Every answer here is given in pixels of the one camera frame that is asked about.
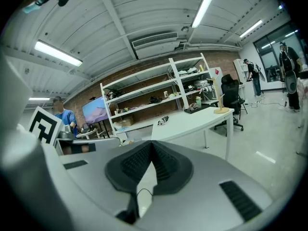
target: desk leg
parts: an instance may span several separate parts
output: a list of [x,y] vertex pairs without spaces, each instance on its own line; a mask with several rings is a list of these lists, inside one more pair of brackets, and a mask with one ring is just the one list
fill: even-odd
[[226,161],[229,158],[229,151],[232,145],[232,139],[233,139],[233,116],[232,114],[227,119],[227,148],[226,148]]
[[205,144],[205,148],[207,149],[207,143],[206,143],[206,130],[203,131],[203,135],[204,135],[204,144]]

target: table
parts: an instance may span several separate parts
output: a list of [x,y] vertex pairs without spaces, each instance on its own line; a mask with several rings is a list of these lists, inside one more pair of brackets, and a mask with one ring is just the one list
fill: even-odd
[[98,130],[97,128],[93,129],[92,131],[89,131],[89,132],[86,132],[86,133],[80,133],[78,135],[76,135],[76,138],[82,138],[82,137],[86,137],[87,140],[89,140],[89,135],[92,134],[92,133],[96,133],[97,134],[97,137],[99,138],[100,135],[98,134]]
[[228,160],[229,151],[233,139],[233,112],[230,109],[224,114],[215,114],[215,107],[208,107],[193,114],[179,112],[169,117],[168,122],[163,126],[158,126],[157,122],[153,124],[152,140],[170,141],[199,130],[204,131],[206,146],[206,129],[227,121],[227,147],[225,159]]
[[297,79],[297,92],[300,105],[300,116],[298,121],[298,127],[303,127],[301,141],[302,145],[296,152],[298,155],[308,157],[307,152],[303,151],[305,148],[304,143],[306,142],[307,131],[308,131],[308,79]]

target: jeans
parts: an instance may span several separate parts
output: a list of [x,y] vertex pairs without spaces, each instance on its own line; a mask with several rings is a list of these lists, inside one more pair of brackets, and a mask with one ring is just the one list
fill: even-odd
[[255,86],[255,90],[256,90],[256,95],[260,96],[261,95],[261,86],[260,86],[260,77],[254,77],[253,78],[253,83]]

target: white desk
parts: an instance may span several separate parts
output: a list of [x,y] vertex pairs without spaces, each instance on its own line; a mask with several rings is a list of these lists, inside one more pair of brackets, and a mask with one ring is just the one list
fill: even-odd
[[227,148],[225,159],[228,160],[229,150],[233,138],[233,109],[224,114],[215,114],[216,107],[209,107],[193,114],[179,112],[171,116],[163,126],[153,124],[152,140],[170,141],[199,130],[204,130],[206,147],[206,129],[227,121]]
[[97,137],[99,138],[100,135],[98,134],[97,131],[98,131],[97,128],[95,128],[95,129],[93,129],[92,131],[89,131],[89,132],[87,132],[87,133],[80,133],[80,134],[76,135],[76,138],[86,137],[86,138],[89,140],[89,139],[90,139],[90,138],[89,138],[89,135],[92,134],[92,133],[96,133],[96,134],[97,134]]

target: office chair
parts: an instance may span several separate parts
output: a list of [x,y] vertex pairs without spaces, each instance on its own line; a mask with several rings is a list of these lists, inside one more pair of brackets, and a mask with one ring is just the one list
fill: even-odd
[[[224,75],[221,78],[221,90],[224,94],[223,96],[223,105],[225,107],[234,109],[233,114],[238,115],[241,113],[241,102],[239,100],[239,81],[236,79],[232,79],[230,74]],[[241,127],[241,131],[244,131],[244,127],[241,124],[238,124],[238,119],[233,117],[233,125],[237,127]],[[214,126],[214,130],[217,127],[224,126],[227,124],[227,121],[223,121],[222,123]]]

